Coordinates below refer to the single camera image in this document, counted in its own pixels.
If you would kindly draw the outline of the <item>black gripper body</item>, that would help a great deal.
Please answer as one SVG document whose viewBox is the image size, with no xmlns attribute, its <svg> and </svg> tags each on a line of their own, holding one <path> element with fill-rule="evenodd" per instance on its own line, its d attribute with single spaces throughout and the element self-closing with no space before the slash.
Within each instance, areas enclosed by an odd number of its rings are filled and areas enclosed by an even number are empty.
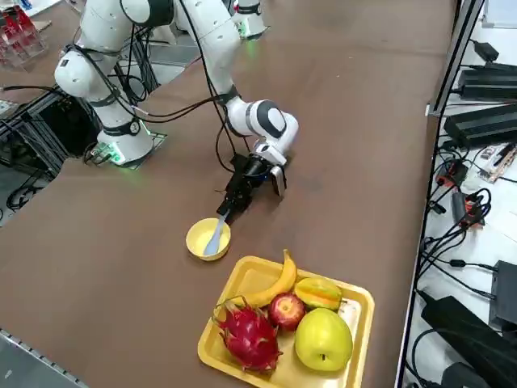
<svg viewBox="0 0 517 388">
<path fill-rule="evenodd" d="M 270 163 L 257 154 L 236 154 L 231 159 L 234 173 L 229 181 L 229 190 L 237 190 L 246 184 L 257 188 L 268 177 Z"/>
</svg>

